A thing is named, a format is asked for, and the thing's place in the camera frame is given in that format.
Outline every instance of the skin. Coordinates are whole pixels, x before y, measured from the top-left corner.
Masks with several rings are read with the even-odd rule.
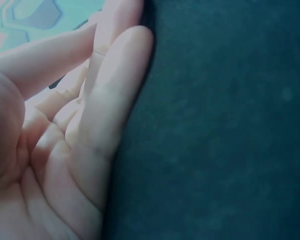
[[[0,56],[0,240],[100,239],[113,156],[153,46],[142,10],[142,0],[107,0],[88,26]]]

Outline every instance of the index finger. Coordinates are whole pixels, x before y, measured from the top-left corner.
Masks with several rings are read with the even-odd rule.
[[[93,24],[7,51],[0,56],[0,73],[27,100],[91,56],[95,31]]]

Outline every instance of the teal background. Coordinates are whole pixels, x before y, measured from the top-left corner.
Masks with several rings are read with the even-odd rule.
[[[6,0],[0,6],[0,51],[71,31],[101,10],[105,0]]]

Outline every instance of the dark green surface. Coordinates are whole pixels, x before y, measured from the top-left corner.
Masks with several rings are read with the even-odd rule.
[[[300,0],[155,0],[106,240],[300,240]]]

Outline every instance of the palm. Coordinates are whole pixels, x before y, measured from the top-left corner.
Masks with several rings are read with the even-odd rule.
[[[0,57],[0,240],[101,234],[112,158],[153,44],[135,26],[142,1],[106,0],[102,12],[97,28]]]
[[[6,108],[24,105],[17,97],[20,93],[9,97],[5,95],[8,92],[1,96],[8,99]],[[0,178],[0,239],[98,236],[102,213],[79,189],[69,168],[82,107],[78,95],[78,88],[58,89],[35,108],[27,109],[26,115],[13,109],[4,112],[8,120],[22,123],[25,115],[25,121],[21,131],[18,127],[8,131],[5,138],[9,141],[2,148],[7,151],[11,143],[18,142],[16,148],[7,151],[13,160]],[[50,104],[56,100],[59,106]]]

